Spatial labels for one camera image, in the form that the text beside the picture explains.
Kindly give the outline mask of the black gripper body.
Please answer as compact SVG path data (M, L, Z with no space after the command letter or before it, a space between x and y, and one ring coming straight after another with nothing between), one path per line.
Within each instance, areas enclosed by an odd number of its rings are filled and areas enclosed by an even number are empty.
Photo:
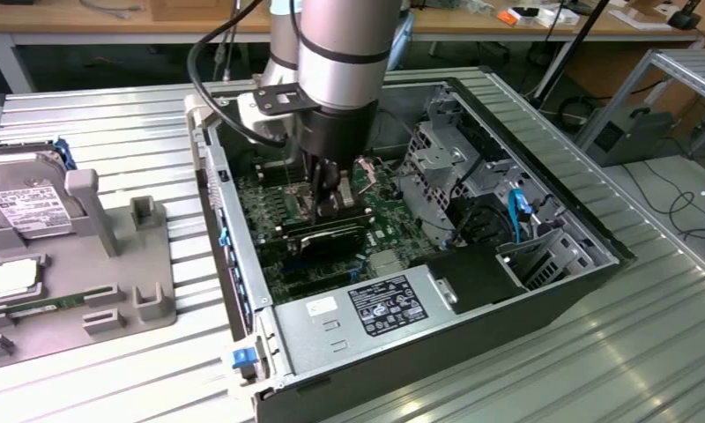
M324 160L340 169L352 166L368 143L377 107L374 100L352 110L321 107L297 115L297 142L308 170Z

